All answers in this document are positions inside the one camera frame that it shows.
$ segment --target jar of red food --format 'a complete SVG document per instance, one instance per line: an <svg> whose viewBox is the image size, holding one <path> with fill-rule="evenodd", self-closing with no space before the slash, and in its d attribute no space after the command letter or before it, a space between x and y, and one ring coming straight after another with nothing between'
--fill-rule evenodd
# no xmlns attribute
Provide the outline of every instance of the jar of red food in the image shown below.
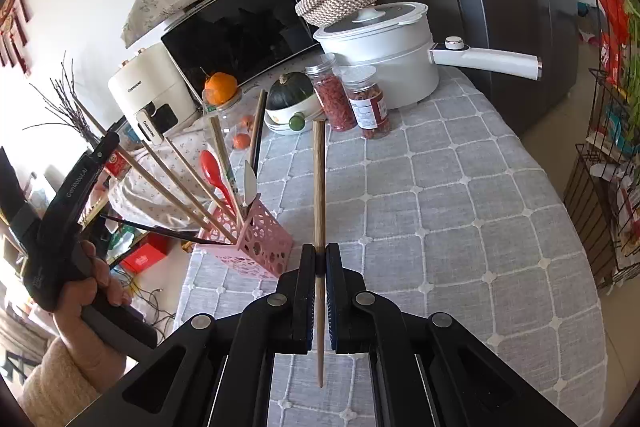
<svg viewBox="0 0 640 427"><path fill-rule="evenodd" d="M335 65L335 55L332 53L320 55L316 64L305 68L305 73L314 85L332 129L341 132L356 127L356 117L342 87L339 71Z"/></svg>
<svg viewBox="0 0 640 427"><path fill-rule="evenodd" d="M341 69L342 83L365 138L389 134L391 122L386 113L385 98L376 82L375 66L350 66Z"/></svg>

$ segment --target red spoon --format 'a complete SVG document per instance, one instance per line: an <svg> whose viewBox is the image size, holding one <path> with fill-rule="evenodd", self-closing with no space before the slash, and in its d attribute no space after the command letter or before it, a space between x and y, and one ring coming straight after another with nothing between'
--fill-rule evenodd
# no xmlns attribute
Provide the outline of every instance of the red spoon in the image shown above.
<svg viewBox="0 0 640 427"><path fill-rule="evenodd" d="M207 179L207 182L222 190L222 193L225 195L226 204L228 204L231 212L235 214L234 206L231 204L231 193L222 181L220 166L215 156L209 151L202 151L200 153L200 167L202 167L202 172L204 172L204 177Z"/></svg>

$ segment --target beige sweater sleeve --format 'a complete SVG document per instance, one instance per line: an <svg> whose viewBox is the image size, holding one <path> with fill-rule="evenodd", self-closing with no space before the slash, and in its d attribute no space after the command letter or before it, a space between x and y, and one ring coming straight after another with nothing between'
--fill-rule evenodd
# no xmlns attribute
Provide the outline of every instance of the beige sweater sleeve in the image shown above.
<svg viewBox="0 0 640 427"><path fill-rule="evenodd" d="M98 396L56 339L24 383L18 402L36 427L63 427Z"/></svg>

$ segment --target finger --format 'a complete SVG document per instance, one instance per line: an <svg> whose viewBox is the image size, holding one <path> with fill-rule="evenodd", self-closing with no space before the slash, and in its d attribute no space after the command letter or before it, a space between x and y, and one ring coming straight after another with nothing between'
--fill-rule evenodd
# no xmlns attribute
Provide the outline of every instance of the finger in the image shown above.
<svg viewBox="0 0 640 427"><path fill-rule="evenodd" d="M98 291L97 283L93 277L83 281L68 282L62 286L56 315L66 317L79 317L82 307L91 304Z"/></svg>
<svg viewBox="0 0 640 427"><path fill-rule="evenodd" d="M109 286L109 265L102 259L93 259L94 261L94 277L100 285L100 288Z"/></svg>
<svg viewBox="0 0 640 427"><path fill-rule="evenodd" d="M109 287L107 288L107 300L112 306L120 306L122 304L122 286L120 281L115 278L111 278L109 281Z"/></svg>
<svg viewBox="0 0 640 427"><path fill-rule="evenodd" d="M95 245L90 241L80 241L80 247L88 257L95 257Z"/></svg>

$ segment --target pot control knob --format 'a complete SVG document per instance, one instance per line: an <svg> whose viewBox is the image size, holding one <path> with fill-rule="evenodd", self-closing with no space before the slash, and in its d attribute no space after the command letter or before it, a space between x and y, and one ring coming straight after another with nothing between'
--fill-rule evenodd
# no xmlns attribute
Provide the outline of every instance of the pot control knob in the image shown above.
<svg viewBox="0 0 640 427"><path fill-rule="evenodd" d="M448 50L463 50L465 48L465 41L462 40L462 37L447 37L444 45Z"/></svg>

